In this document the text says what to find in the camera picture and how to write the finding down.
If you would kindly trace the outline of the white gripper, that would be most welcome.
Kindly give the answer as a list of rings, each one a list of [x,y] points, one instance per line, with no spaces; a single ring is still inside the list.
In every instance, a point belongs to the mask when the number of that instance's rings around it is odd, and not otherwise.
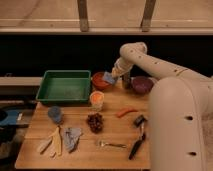
[[[119,57],[111,71],[113,79],[117,79],[125,73],[129,72],[133,67],[133,63],[123,57]]]

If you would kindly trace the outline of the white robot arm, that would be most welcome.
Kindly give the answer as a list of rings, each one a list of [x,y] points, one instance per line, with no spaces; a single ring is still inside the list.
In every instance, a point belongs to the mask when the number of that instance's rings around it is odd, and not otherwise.
[[[119,54],[114,77],[138,66],[157,80],[148,103],[151,171],[206,171],[202,116],[213,113],[213,79],[148,55],[143,42]]]

